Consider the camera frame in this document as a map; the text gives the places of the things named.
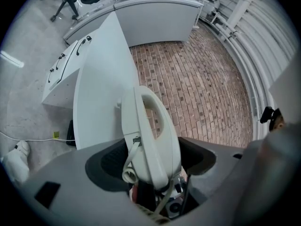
yellow tag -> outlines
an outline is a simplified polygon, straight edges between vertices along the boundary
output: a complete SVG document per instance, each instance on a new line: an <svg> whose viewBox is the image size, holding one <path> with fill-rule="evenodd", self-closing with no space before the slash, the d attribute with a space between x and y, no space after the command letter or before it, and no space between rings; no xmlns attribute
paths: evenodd
<svg viewBox="0 0 301 226"><path fill-rule="evenodd" d="M58 139L60 137L60 132L59 131L55 131L54 133L53 133L53 138L54 139Z"/></svg>

drawer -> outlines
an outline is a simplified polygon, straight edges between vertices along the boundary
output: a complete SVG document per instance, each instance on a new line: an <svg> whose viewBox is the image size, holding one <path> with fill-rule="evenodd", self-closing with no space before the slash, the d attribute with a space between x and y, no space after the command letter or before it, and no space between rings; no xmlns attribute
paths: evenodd
<svg viewBox="0 0 301 226"><path fill-rule="evenodd" d="M68 63L68 60L74 51L78 41L75 41L71 44L56 60L54 65L51 67L48 74L48 89L52 90L53 87L62 79L65 67Z"/></svg>

cabinet door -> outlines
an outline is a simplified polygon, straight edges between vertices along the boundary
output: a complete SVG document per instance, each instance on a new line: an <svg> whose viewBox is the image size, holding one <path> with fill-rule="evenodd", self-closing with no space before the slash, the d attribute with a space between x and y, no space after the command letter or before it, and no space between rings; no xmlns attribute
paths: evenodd
<svg viewBox="0 0 301 226"><path fill-rule="evenodd" d="M71 44L58 58L49 71L48 89L52 90L54 86L61 81L65 67L68 63L70 55L73 53L78 41Z"/></svg>
<svg viewBox="0 0 301 226"><path fill-rule="evenodd" d="M123 137L117 102L139 85L138 73L115 12L96 31L75 87L77 148Z"/></svg>

white wall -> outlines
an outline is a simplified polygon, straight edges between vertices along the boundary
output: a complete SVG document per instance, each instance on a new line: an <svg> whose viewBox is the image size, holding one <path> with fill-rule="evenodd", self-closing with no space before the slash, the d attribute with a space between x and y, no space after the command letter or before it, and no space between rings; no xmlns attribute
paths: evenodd
<svg viewBox="0 0 301 226"><path fill-rule="evenodd" d="M250 99L255 127L253 139L259 139L267 133L267 124L261 125L258 122L264 107L277 106L269 88L287 67L300 41L294 25L277 0L220 0L221 5L217 11L230 23L229 18L237 13L243 2L247 4L247 8L233 27L247 42L247 46L236 33L230 35L235 38L245 56L244 59L238 59L242 56L237 50L233 50L232 54L243 74ZM225 40L217 30L215 31L224 41L224 45L228 49L232 48L229 46L229 40Z"/></svg>

curved wall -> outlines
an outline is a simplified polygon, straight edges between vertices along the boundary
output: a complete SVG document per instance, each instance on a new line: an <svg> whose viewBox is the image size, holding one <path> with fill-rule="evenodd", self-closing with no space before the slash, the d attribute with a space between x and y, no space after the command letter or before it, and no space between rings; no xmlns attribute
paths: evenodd
<svg viewBox="0 0 301 226"><path fill-rule="evenodd" d="M241 71L251 104L253 139L263 138L268 132L268 123L260 124L258 120L266 106L277 107L269 88L288 66L300 44L299 36L277 0L219 1L216 11L237 33L231 32L222 18L212 24L211 18L201 19L224 41ZM217 24L223 26L227 36Z"/></svg>

